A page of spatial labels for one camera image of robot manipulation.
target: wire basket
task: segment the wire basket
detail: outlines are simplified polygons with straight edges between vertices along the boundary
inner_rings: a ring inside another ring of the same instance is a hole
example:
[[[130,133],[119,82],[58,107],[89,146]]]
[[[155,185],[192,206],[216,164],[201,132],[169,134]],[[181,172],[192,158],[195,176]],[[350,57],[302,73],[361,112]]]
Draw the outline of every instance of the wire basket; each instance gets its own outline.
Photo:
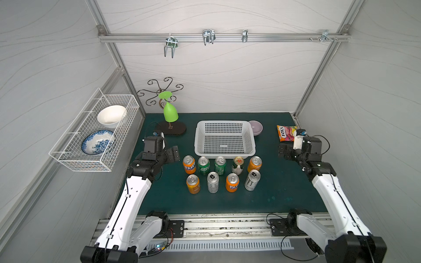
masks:
[[[126,108],[126,114],[115,129],[104,127],[96,118],[101,110],[112,105]],[[104,95],[99,90],[90,98],[85,109],[78,114],[49,155],[72,171],[111,172],[138,109],[139,104],[133,95]],[[82,151],[82,142],[98,130],[113,131],[114,141],[108,143],[102,154],[85,154]]]
[[[247,121],[203,120],[197,123],[195,153],[215,159],[247,158],[256,153],[253,130]]]

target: blue floral bowl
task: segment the blue floral bowl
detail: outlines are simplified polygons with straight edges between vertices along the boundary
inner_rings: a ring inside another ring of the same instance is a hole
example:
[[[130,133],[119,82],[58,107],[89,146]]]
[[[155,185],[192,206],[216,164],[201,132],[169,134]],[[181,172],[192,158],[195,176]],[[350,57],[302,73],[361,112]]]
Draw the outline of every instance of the blue floral bowl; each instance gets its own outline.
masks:
[[[113,132],[110,130],[98,130],[82,142],[82,151],[89,155],[102,154],[108,143],[110,146],[114,143]]]

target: small purple bowl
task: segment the small purple bowl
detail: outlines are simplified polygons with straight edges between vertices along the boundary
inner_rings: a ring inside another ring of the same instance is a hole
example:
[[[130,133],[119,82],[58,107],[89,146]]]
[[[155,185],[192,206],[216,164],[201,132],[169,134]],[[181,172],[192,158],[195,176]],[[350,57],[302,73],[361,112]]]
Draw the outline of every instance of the small purple bowl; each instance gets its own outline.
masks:
[[[259,135],[263,131],[263,125],[260,122],[251,120],[249,123],[251,124],[251,129],[253,130],[254,136]]]

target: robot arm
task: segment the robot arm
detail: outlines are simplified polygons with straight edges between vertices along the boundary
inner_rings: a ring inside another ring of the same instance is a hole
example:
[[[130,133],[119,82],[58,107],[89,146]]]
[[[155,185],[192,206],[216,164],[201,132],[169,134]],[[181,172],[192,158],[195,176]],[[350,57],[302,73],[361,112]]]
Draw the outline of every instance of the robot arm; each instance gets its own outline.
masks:
[[[286,225],[291,233],[306,233],[325,252],[328,263],[380,263],[386,253],[381,237],[371,234],[342,191],[335,170],[322,162],[322,143],[297,130],[294,144],[281,143],[279,154],[296,161],[321,196],[335,226],[335,232],[319,223],[307,210],[292,210]]]
[[[155,176],[166,163],[180,160],[178,147],[163,149],[163,138],[150,136],[144,140],[142,155],[136,157],[127,171],[123,193],[102,234],[93,247],[86,246],[82,263],[132,263],[152,238],[168,230],[165,212],[150,212],[142,225],[131,234],[135,218]]]

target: candy bag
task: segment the candy bag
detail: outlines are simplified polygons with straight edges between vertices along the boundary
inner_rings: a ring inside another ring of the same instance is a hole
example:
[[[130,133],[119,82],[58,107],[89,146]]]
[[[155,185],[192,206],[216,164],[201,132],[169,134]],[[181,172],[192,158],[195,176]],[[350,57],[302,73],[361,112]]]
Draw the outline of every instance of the candy bag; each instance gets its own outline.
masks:
[[[280,141],[294,141],[294,131],[297,126],[280,126],[277,125],[278,128],[278,135]]]

